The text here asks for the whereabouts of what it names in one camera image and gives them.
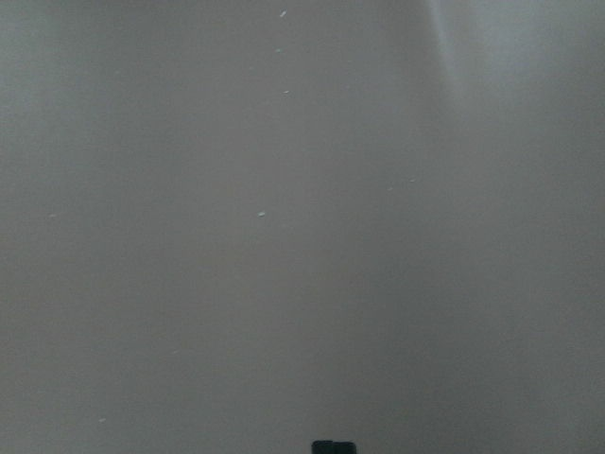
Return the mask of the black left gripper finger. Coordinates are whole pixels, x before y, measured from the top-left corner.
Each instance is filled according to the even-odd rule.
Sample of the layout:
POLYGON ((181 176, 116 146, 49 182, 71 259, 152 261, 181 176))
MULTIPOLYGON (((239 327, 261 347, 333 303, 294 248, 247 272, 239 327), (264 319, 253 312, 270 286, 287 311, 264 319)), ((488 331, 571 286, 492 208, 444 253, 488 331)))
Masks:
POLYGON ((311 445, 312 454, 355 454, 355 443, 318 440, 311 445))

